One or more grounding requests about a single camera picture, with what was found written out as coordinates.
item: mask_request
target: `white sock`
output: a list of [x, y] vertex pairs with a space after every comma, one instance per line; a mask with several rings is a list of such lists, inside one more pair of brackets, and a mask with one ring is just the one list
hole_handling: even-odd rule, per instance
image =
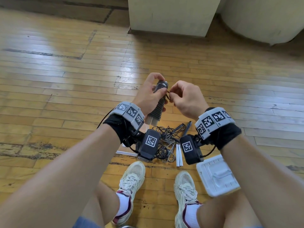
[[191, 228], [199, 228], [199, 223], [197, 222], [196, 212], [201, 205], [192, 204], [187, 205], [185, 213], [185, 221]]
[[122, 215], [124, 212], [126, 212], [128, 210], [129, 200], [130, 200], [130, 197], [125, 196], [122, 193], [116, 193], [116, 194], [119, 197], [120, 206], [119, 206], [119, 210], [115, 217]]

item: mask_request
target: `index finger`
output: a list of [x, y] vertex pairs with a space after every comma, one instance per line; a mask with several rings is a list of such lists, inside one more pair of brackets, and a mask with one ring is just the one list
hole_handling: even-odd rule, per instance
[[152, 84], [154, 79], [158, 79], [158, 80], [161, 80], [161, 81], [165, 80], [165, 78], [161, 75], [161, 73], [150, 73], [147, 76], [147, 79], [145, 80], [145, 82], [148, 82], [148, 83]]
[[173, 92], [173, 93], [175, 93], [178, 89], [181, 89], [181, 91], [184, 91], [185, 86], [188, 84], [189, 84], [188, 82], [179, 80], [171, 87], [171, 89], [169, 91]]

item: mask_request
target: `forearm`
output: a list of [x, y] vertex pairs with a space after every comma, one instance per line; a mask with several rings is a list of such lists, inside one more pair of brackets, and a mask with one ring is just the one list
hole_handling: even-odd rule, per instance
[[298, 176], [242, 135], [221, 153], [265, 228], [304, 226], [304, 183]]
[[119, 146], [102, 125], [15, 192], [0, 208], [0, 226], [72, 227]]

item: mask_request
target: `white sneaker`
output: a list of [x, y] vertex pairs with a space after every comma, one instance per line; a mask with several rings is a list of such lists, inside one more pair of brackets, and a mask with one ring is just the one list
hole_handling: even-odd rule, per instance
[[136, 192], [142, 186], [145, 180], [146, 168], [142, 162], [136, 161], [132, 163], [125, 171], [123, 177], [120, 179], [119, 190], [117, 193], [122, 193], [125, 196], [129, 196], [129, 207], [125, 213], [116, 216], [113, 219], [113, 223], [116, 225], [122, 225], [132, 214], [133, 211], [133, 201]]
[[176, 228], [189, 228], [185, 221], [185, 213], [187, 205], [198, 204], [197, 191], [192, 177], [187, 171], [178, 173], [174, 183], [174, 193], [178, 201], [178, 212], [175, 216]]

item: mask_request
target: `person's left hand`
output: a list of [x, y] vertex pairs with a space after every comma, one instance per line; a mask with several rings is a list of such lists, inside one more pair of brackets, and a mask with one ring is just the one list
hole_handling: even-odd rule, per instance
[[155, 85], [153, 85], [154, 79], [165, 80], [160, 73], [150, 73], [133, 100], [133, 103], [141, 109], [145, 117], [155, 109], [159, 99], [167, 93], [167, 88], [161, 88], [153, 93], [155, 88]]

